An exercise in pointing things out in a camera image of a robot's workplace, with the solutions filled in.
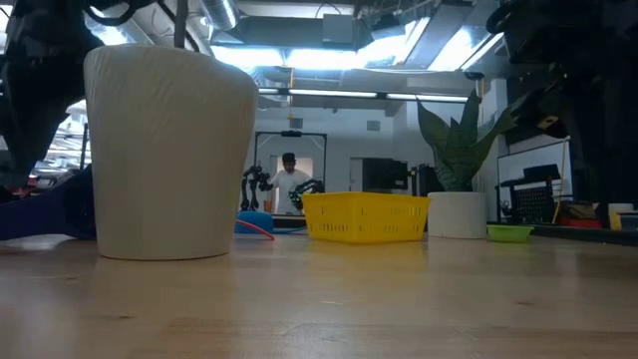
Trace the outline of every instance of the red cable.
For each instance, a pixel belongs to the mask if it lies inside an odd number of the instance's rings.
[[[274,235],[272,235],[272,234],[268,233],[268,231],[266,231],[266,230],[262,229],[261,227],[258,227],[258,226],[256,226],[256,225],[254,225],[254,224],[252,224],[252,223],[248,223],[247,221],[243,221],[243,220],[241,220],[241,219],[237,219],[237,224],[239,224],[239,225],[241,225],[241,226],[248,227],[248,228],[250,228],[250,229],[252,229],[252,230],[256,230],[256,231],[258,231],[259,233],[266,235],[268,238],[270,238],[270,240],[275,240]]]

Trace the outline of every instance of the white shirt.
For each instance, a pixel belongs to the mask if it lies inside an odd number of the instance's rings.
[[[286,170],[279,171],[274,178],[272,178],[272,185],[275,188],[279,187],[279,206],[277,207],[278,214],[301,214],[301,210],[297,209],[292,200],[290,200],[290,192],[295,190],[298,185],[309,181],[310,176],[300,170],[295,170],[292,174],[289,174]]]

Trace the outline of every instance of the red object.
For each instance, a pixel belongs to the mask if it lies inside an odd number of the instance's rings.
[[[560,225],[575,226],[580,228],[602,228],[598,219],[571,219],[561,218]]]
[[[260,227],[258,227],[256,225],[254,225],[252,223],[248,223],[247,221],[243,221],[243,220],[240,220],[240,219],[236,219],[236,221],[237,221],[237,224],[239,224],[239,225],[248,227],[248,228],[250,228],[252,230],[256,230],[259,233],[261,233],[261,234],[267,236],[268,238],[270,238],[270,240],[275,240],[274,235],[268,233],[268,231],[266,231],[266,230],[264,230],[264,229],[262,229],[262,228],[260,228]]]

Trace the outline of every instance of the desk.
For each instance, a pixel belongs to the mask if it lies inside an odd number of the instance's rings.
[[[534,238],[237,239],[217,258],[0,246],[0,357],[637,358],[638,251]]]

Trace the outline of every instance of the white cylindrical container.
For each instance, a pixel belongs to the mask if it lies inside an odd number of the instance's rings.
[[[257,86],[186,50],[101,47],[85,60],[98,247],[106,257],[229,251]]]
[[[432,192],[428,236],[479,239],[487,237],[487,207],[482,192]]]

